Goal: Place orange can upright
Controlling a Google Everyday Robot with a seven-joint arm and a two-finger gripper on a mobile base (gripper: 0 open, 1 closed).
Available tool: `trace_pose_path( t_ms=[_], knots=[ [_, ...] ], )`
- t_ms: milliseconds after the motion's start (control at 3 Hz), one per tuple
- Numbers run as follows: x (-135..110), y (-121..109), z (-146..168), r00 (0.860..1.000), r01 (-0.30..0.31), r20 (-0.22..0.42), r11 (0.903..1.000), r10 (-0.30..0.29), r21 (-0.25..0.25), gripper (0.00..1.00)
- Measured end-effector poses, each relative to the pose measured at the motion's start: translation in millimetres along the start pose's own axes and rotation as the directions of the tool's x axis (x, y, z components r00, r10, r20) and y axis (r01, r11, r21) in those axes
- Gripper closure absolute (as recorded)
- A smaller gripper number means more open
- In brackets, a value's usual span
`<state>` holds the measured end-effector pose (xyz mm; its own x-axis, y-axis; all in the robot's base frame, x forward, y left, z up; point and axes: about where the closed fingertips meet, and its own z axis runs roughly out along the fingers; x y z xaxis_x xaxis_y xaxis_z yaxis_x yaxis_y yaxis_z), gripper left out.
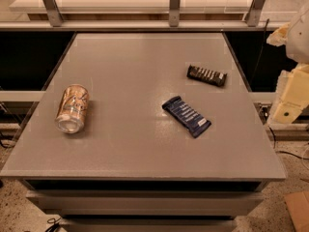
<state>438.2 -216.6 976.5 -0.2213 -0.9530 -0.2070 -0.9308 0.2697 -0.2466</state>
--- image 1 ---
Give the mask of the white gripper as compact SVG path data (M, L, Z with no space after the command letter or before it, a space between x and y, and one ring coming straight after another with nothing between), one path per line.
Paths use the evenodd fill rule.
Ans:
M290 23L277 28L267 38L274 46L286 44L287 56L298 63L309 63L309 2ZM309 65L297 65L278 77L275 99L269 111L269 124L291 124L309 105Z

